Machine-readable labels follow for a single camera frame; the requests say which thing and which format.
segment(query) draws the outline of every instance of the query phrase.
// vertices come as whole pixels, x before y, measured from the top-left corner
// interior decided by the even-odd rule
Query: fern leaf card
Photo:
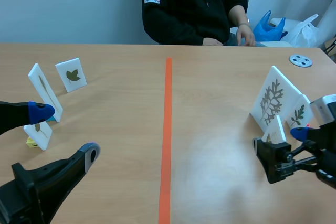
[[[68,93],[87,85],[79,58],[55,66]]]
[[[283,122],[296,105],[302,93],[280,72],[272,66],[264,85],[254,103],[251,115],[263,132],[276,115]]]
[[[269,124],[261,140],[273,144],[286,142],[286,135],[279,115],[276,115],[274,120]]]
[[[36,63],[28,74],[28,77],[34,85],[37,93],[41,96],[44,103],[51,105],[55,109],[54,118],[57,122],[61,120],[63,108],[59,103],[55,93],[51,89],[47,78],[43,74],[40,66]]]
[[[310,101],[304,94],[289,113],[286,122],[290,129],[306,127],[313,118],[313,111],[310,108]]]

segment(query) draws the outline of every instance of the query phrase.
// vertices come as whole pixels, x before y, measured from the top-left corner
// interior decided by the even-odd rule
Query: leaf specimen
[[[43,135],[46,136],[46,138],[48,138],[47,135],[41,130],[41,125],[39,123],[35,124],[35,130],[37,132],[41,131],[43,133]]]
[[[279,86],[280,83],[278,82],[278,79],[276,79],[275,82],[272,82],[272,87],[268,86],[260,103],[261,111],[263,113],[260,120],[264,120],[267,126],[274,119],[276,114],[281,111],[280,108],[282,104],[279,99],[283,96],[283,89],[278,90]]]
[[[49,93],[48,93],[47,87],[46,87],[46,85],[44,84],[44,81],[42,80],[42,77],[41,77],[40,75],[39,75],[38,77],[40,78],[40,82],[41,82],[41,84],[42,84],[42,87],[43,87],[44,90],[46,91],[46,93],[47,93],[47,95],[49,96],[49,99],[51,100],[51,102],[53,103],[55,110],[58,111],[56,105],[54,104],[54,101],[52,100],[52,98],[50,97],[50,95],[49,95]]]
[[[67,71],[67,78],[69,79],[69,82],[80,80],[80,77],[78,77],[77,75],[78,75],[78,69],[75,69],[73,72]]]
[[[268,136],[267,136],[267,138],[266,138],[266,142],[267,143],[272,143],[272,141],[271,141],[271,136],[268,134]]]
[[[294,110],[294,116],[295,116],[295,118],[292,117],[292,121],[293,121],[292,125],[294,125],[295,123],[298,126],[301,125],[301,122],[299,120],[303,119],[304,107],[305,107],[305,105],[302,105],[298,111]]]

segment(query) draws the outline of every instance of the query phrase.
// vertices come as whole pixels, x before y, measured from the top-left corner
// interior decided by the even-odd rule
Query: yellow object
[[[38,147],[37,143],[35,143],[35,141],[31,137],[29,137],[27,139],[26,144],[29,146],[29,148],[36,148],[36,147]]]

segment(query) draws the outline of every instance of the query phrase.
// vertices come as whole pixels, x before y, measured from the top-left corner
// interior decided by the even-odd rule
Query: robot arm
[[[292,151],[288,143],[272,144],[253,139],[271,184],[286,179],[297,170],[305,170],[315,173],[319,180],[336,189],[336,95],[318,99],[310,106],[321,126],[319,129],[292,129],[291,134],[303,142],[299,148]],[[296,161],[294,157],[303,151],[312,156]]]
[[[47,104],[0,102],[0,134],[13,128],[43,122],[55,110]],[[68,159],[35,170],[12,165],[14,179],[0,187],[0,223],[49,224],[58,208],[83,179],[100,154],[98,144],[89,143]]]

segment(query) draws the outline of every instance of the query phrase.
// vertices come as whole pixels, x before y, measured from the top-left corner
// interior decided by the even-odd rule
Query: person
[[[160,44],[228,46],[231,22],[238,27],[236,44],[254,46],[246,9],[244,0],[142,0],[142,19]]]

